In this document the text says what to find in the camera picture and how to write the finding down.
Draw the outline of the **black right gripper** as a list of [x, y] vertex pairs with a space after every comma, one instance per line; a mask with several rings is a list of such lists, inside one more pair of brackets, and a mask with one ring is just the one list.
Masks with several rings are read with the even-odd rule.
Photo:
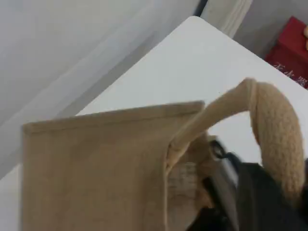
[[209, 158], [205, 162], [204, 187], [209, 192], [215, 207], [227, 221], [227, 230], [238, 231], [236, 191], [240, 159], [227, 152], [218, 140], [209, 142]]

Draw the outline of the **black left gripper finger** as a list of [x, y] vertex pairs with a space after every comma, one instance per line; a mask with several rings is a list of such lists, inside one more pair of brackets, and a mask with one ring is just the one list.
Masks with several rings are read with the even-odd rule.
[[301, 193], [302, 207], [308, 206], [308, 159], [305, 159], [305, 182]]
[[252, 163], [242, 163], [239, 168], [238, 223], [241, 231], [308, 229], [274, 179], [260, 165]]

